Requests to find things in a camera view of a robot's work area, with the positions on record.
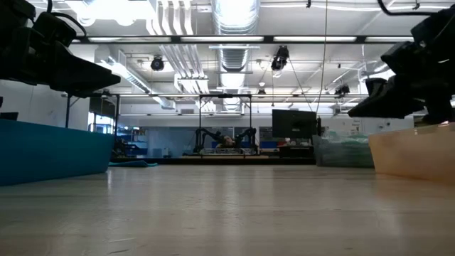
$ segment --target orange box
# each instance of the orange box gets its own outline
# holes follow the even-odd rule
[[[455,184],[455,123],[373,134],[377,174]]]

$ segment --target person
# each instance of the person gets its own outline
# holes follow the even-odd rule
[[[235,147],[235,142],[231,137],[224,136],[223,139],[224,139],[224,142],[218,144],[216,146],[217,149],[231,149],[231,148]]]

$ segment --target black computer monitor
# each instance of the black computer monitor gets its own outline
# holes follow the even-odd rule
[[[0,113],[0,119],[7,119],[7,120],[17,121],[18,116],[19,116],[19,113],[18,113],[18,112],[4,112],[4,113]]]
[[[272,136],[310,139],[316,134],[316,113],[298,110],[272,110]]]

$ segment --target blue mat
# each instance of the blue mat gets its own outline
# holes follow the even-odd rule
[[[140,161],[129,161],[129,162],[124,162],[124,163],[109,163],[109,166],[111,167],[155,167],[158,164],[148,164],[144,160]]]
[[[0,186],[100,174],[114,137],[0,119]]]

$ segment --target wooden floor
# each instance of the wooden floor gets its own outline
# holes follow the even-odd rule
[[[0,188],[0,255],[455,255],[455,187],[314,166],[111,169]]]

